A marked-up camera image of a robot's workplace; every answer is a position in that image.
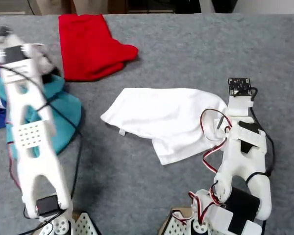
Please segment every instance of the wire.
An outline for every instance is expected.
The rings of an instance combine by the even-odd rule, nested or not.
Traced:
[[[201,216],[200,216],[200,220],[199,220],[199,224],[202,225],[203,221],[204,221],[204,218],[205,218],[205,215],[209,209],[209,207],[211,207],[212,205],[214,205],[215,203],[211,202],[202,212]]]
[[[264,220],[264,221],[263,221],[263,225],[261,226],[261,227],[262,227],[262,229],[263,229],[263,231],[261,232],[261,235],[264,235],[264,234],[265,234],[265,230],[266,230],[266,224],[267,224],[267,221],[266,221],[266,220]]]
[[[43,228],[44,226],[46,226],[47,224],[50,224],[51,221],[53,221],[54,219],[56,219],[57,217],[59,217],[60,215],[62,215],[66,210],[63,210],[61,211],[59,214],[56,214],[54,217],[52,217],[51,219],[49,219],[48,221],[46,221],[45,223],[42,223],[41,225],[39,225],[37,228],[35,229],[32,229],[32,230],[28,230],[27,232],[24,232],[24,233],[21,233],[21,234],[18,234],[18,235],[27,235],[27,234],[30,234],[30,233],[33,233],[41,228]]]
[[[210,187],[210,189],[209,189],[209,194],[210,194],[210,197],[211,197],[211,199],[213,200],[213,202],[214,202],[215,204],[217,204],[218,206],[220,206],[221,203],[220,203],[219,199],[217,198],[217,196],[215,195],[214,190],[213,190],[214,186],[215,186],[217,183],[218,183],[218,180],[217,180],[215,183],[213,183],[213,184],[211,185],[211,187]]]
[[[217,113],[220,113],[220,114],[222,115],[222,118],[225,118],[225,119],[227,120],[230,129],[231,129],[231,127],[232,127],[232,123],[231,123],[230,119],[229,119],[229,118],[228,118],[223,112],[221,112],[221,111],[219,111],[219,110],[217,110],[217,109],[205,109],[204,111],[202,111],[202,113],[201,113],[201,115],[200,115],[200,118],[199,118],[199,122],[200,122],[200,127],[201,127],[201,130],[202,130],[204,136],[205,136],[208,140],[210,140],[210,141],[220,141],[220,139],[218,139],[218,140],[211,140],[211,139],[208,138],[208,136],[206,136],[206,134],[205,134],[204,125],[203,125],[203,117],[204,117],[204,114],[205,114],[207,111],[209,111],[209,110],[210,110],[210,111],[217,112]]]
[[[235,95],[233,95],[234,97],[238,96],[239,94],[241,94],[242,92],[244,91],[247,91],[247,90],[254,90],[255,92],[252,94],[251,96],[251,101],[254,101],[256,95],[258,94],[258,89],[256,87],[250,87],[250,88],[246,88],[246,89],[243,89],[243,90],[240,90],[238,91]],[[266,175],[268,177],[271,176],[272,172],[273,172],[273,169],[274,169],[274,166],[275,166],[275,162],[276,162],[276,155],[275,155],[275,146],[274,146],[274,141],[273,139],[271,138],[271,136],[264,130],[264,128],[261,126],[261,124],[259,123],[256,115],[255,115],[255,112],[253,110],[253,107],[250,107],[250,112],[251,112],[251,115],[252,117],[254,118],[255,120],[255,123],[258,125],[259,129],[262,130],[265,134],[266,134],[266,137],[268,138],[268,140],[270,141],[271,143],[271,148],[272,148],[272,161],[271,161],[271,164],[270,166],[266,169],[266,172],[254,172],[253,174],[251,174],[247,180],[246,180],[246,183],[248,184],[248,182],[250,181],[250,179],[255,176],[255,175]]]
[[[27,3],[28,3],[28,6],[30,8],[31,13],[35,16],[36,14],[34,13],[33,8],[31,7],[29,0],[27,0]]]
[[[25,218],[25,219],[31,219],[31,218],[29,218],[29,217],[25,214],[25,211],[26,211],[26,207],[24,206],[24,210],[23,210],[23,216],[24,216],[24,218]]]
[[[206,161],[206,157],[208,157],[209,155],[211,155],[211,154],[213,154],[214,152],[217,152],[219,149],[221,149],[222,148],[222,146],[225,144],[225,142],[226,142],[226,138],[225,138],[225,140],[221,143],[221,144],[219,144],[218,146],[216,146],[216,147],[214,147],[213,149],[210,149],[209,151],[207,151],[203,156],[202,156],[202,162],[205,164],[205,166],[210,170],[210,171],[212,171],[213,173],[217,173],[217,170],[214,168],[214,167],[212,167],[209,163],[207,163],[207,161]]]
[[[29,77],[27,77],[26,75],[14,70],[14,69],[11,69],[11,68],[8,68],[6,66],[3,66],[0,64],[0,69],[5,69],[5,70],[9,70],[19,76],[22,76],[24,77],[27,81],[30,81],[31,83],[33,83],[38,89],[39,91],[41,92],[42,96],[45,98],[45,100],[47,101],[47,97],[45,95],[45,93],[43,92],[42,88],[35,82],[33,81],[32,79],[30,79]],[[73,185],[72,185],[72,190],[71,190],[71,199],[73,199],[73,196],[74,196],[74,192],[75,192],[75,187],[76,187],[76,183],[77,183],[77,177],[78,177],[78,170],[79,170],[79,164],[80,164],[80,157],[81,157],[81,150],[82,150],[82,144],[83,144],[83,135],[82,133],[80,132],[80,130],[78,129],[78,127],[75,126],[75,124],[70,121],[66,116],[64,116],[60,111],[58,111],[54,106],[51,105],[51,103],[48,104],[56,113],[59,114],[60,117],[62,117],[64,120],[66,120],[74,129],[75,129],[75,132],[77,134],[80,135],[80,142],[79,142],[79,148],[78,148],[78,154],[77,154],[77,158],[76,158],[76,165],[75,165],[75,173],[74,173],[74,179],[73,179]],[[59,217],[60,215],[62,215],[63,213],[65,212],[65,210],[63,210],[62,212],[60,212],[58,215],[54,216],[53,218],[51,218],[50,220],[46,221],[45,223],[43,223],[42,225],[38,226],[37,228],[33,229],[33,230],[29,230],[27,232],[24,232],[24,233],[21,233],[21,234],[18,234],[18,235],[26,235],[26,234],[30,234],[32,232],[35,232],[36,230],[44,227],[45,225],[47,225],[48,223],[50,223],[52,220],[56,219],[57,217]]]
[[[10,177],[13,180],[13,182],[15,183],[16,187],[20,190],[20,192],[22,192],[20,183],[13,174],[13,158],[12,158],[12,154],[11,154],[11,149],[9,147],[9,145],[12,143],[14,143],[14,142],[10,141],[10,142],[6,143],[7,149],[8,149],[8,157],[9,157],[9,173],[10,173]]]
[[[50,235],[51,234],[51,232],[53,231],[53,224],[50,222],[49,224],[51,224],[51,226],[52,226],[52,229],[50,230],[50,232],[47,234],[47,235]]]
[[[178,216],[176,216],[174,214],[174,212],[172,213],[172,217],[177,219],[178,221],[180,221],[183,225],[186,225],[186,221],[192,219],[194,217],[194,200],[196,200],[197,202],[197,216],[198,216],[198,220],[200,220],[200,213],[201,213],[201,201],[198,197],[198,195],[196,195],[195,193],[189,191],[188,192],[188,196],[192,199],[192,215],[188,218],[179,218]]]
[[[206,208],[201,212],[201,201],[200,201],[200,198],[198,195],[194,194],[193,192],[189,191],[188,192],[188,195],[189,197],[192,199],[192,215],[188,218],[180,218],[178,216],[176,216],[174,214],[174,212],[172,213],[172,217],[177,219],[178,221],[180,221],[183,225],[186,225],[186,221],[190,220],[193,218],[194,216],[194,208],[193,208],[193,205],[194,205],[194,199],[197,201],[197,216],[198,216],[198,222],[200,225],[202,225],[204,219],[205,219],[205,215],[209,209],[209,207],[211,207],[212,205],[214,205],[215,203],[214,202],[211,202],[208,206],[206,206]]]

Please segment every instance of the perforated plate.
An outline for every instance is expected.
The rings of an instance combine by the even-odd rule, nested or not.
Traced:
[[[98,235],[90,217],[82,213],[75,224],[75,235]]]
[[[14,126],[15,141],[22,148],[39,146],[43,141],[45,126],[43,121],[35,121],[21,126]]]
[[[53,229],[52,224],[47,224],[40,231],[39,235],[53,235],[54,233],[52,232],[52,229]]]
[[[174,214],[181,218],[183,217],[180,211],[175,211]],[[188,225],[183,225],[180,221],[171,215],[162,235],[190,235],[190,233],[188,231]]]

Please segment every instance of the black cable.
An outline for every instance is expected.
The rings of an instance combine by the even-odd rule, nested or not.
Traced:
[[[27,3],[28,3],[28,6],[29,6],[29,8],[30,8],[31,13],[32,13],[34,16],[36,16],[36,14],[35,14],[34,11],[33,11],[33,8],[31,8],[31,4],[30,4],[29,0],[27,0]]]
[[[14,70],[14,69],[11,69],[11,68],[8,68],[6,66],[3,66],[0,64],[0,69],[5,69],[5,70],[9,70],[19,76],[22,76],[24,77],[27,81],[30,81],[31,83],[33,83],[38,89],[39,91],[41,92],[42,96],[45,98],[45,100],[47,100],[47,97],[44,93],[44,91],[41,89],[41,87],[35,82],[33,81],[32,79],[30,79],[29,77],[27,77],[26,75]],[[82,133],[80,132],[80,130],[78,129],[78,127],[75,126],[75,124],[69,120],[66,116],[64,116],[60,111],[58,111],[54,106],[51,105],[51,102],[52,101],[49,101],[49,106],[56,112],[59,114],[60,117],[62,117],[64,120],[66,120],[74,129],[75,129],[75,132],[77,134],[80,135],[80,142],[79,142],[79,148],[78,148],[78,154],[77,154],[77,158],[76,158],[76,165],[75,165],[75,173],[74,173],[74,179],[73,179],[73,185],[72,185],[72,190],[71,190],[71,199],[73,199],[73,196],[74,196],[74,192],[75,192],[75,187],[76,187],[76,183],[77,183],[77,177],[78,177],[78,170],[79,170],[79,163],[80,163],[80,157],[81,157],[81,150],[82,150],[82,145],[83,145],[83,135]],[[39,108],[38,110],[41,110],[42,108],[46,107],[46,104],[43,105],[41,108]],[[21,234],[18,234],[18,235],[26,235],[26,234],[30,234],[30,233],[33,233],[35,232],[36,230],[44,227],[45,225],[47,225],[48,223],[50,223],[52,220],[56,219],[57,217],[59,217],[60,215],[62,215],[63,213],[65,212],[65,210],[63,210],[62,212],[60,212],[58,215],[54,216],[53,218],[51,218],[50,220],[46,221],[45,223],[43,223],[42,225],[38,226],[36,229],[33,229],[33,230],[30,230],[30,231],[27,231],[27,232],[24,232],[24,233],[21,233]]]
[[[32,230],[28,230],[27,232],[18,234],[18,235],[27,235],[27,234],[31,234],[41,228],[43,228],[44,226],[46,226],[47,224],[50,224],[51,221],[53,221],[54,219],[56,219],[57,217],[59,217],[60,215],[62,215],[66,210],[61,211],[59,214],[56,214],[54,217],[52,217],[51,219],[49,219],[48,221],[46,221],[45,223],[42,223],[41,225],[39,225],[37,228],[32,229]]]
[[[50,235],[50,234],[51,234],[51,232],[52,232],[52,230],[53,230],[53,224],[52,224],[52,223],[49,223],[49,224],[51,224],[51,226],[52,226],[52,229],[50,230],[50,232],[49,232],[47,235]]]
[[[250,88],[246,88],[246,89],[243,89],[243,90],[240,90],[238,91],[235,95],[233,95],[234,97],[238,96],[239,94],[245,92],[245,91],[248,91],[248,90],[254,90],[255,92],[252,94],[251,96],[251,101],[254,101],[257,93],[258,93],[258,89],[256,87],[250,87]],[[272,148],[272,161],[271,161],[271,164],[270,166],[266,169],[266,172],[254,172],[252,173],[246,180],[246,183],[248,184],[248,182],[250,181],[250,179],[255,176],[255,175],[266,175],[268,177],[271,176],[272,172],[273,172],[273,169],[274,169],[274,166],[275,166],[275,161],[276,161],[276,155],[275,155],[275,146],[274,146],[274,142],[271,138],[271,136],[264,130],[264,128],[261,126],[261,124],[259,123],[256,115],[255,115],[255,112],[253,110],[253,107],[250,107],[249,108],[250,112],[251,112],[251,115],[252,117],[254,118],[254,121],[255,123],[258,125],[259,129],[262,130],[265,134],[266,134],[266,137],[268,138],[268,140],[270,141],[271,143],[271,148]]]
[[[29,218],[29,217],[25,214],[25,211],[26,211],[26,207],[24,206],[24,210],[23,210],[23,216],[24,216],[24,218],[25,218],[25,219],[31,219],[31,218]]]
[[[261,227],[262,227],[262,229],[263,229],[263,231],[261,232],[261,235],[264,235],[264,234],[265,234],[265,230],[266,230],[266,224],[267,224],[267,221],[266,221],[266,220],[264,220],[264,221],[263,221],[263,225],[261,226]]]

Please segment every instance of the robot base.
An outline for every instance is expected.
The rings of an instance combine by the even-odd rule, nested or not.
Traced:
[[[96,229],[86,212],[74,212],[73,218],[75,221],[70,224],[70,230],[65,234],[61,233],[63,227],[61,223],[54,224],[53,221],[53,227],[51,224],[47,224],[41,230],[34,232],[32,235],[100,235],[100,232]]]
[[[191,208],[173,208],[166,219],[158,235],[223,235],[220,232],[208,228],[208,222],[204,221],[203,225],[199,225],[197,221],[189,220],[186,225],[172,217],[172,213],[178,213],[181,217],[189,217],[192,214]]]

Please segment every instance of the black circuit board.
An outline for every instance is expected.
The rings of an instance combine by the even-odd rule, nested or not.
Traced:
[[[250,88],[250,79],[248,77],[230,77],[229,92],[230,95],[235,95],[238,91]],[[238,94],[238,96],[251,95],[251,90],[246,90]]]

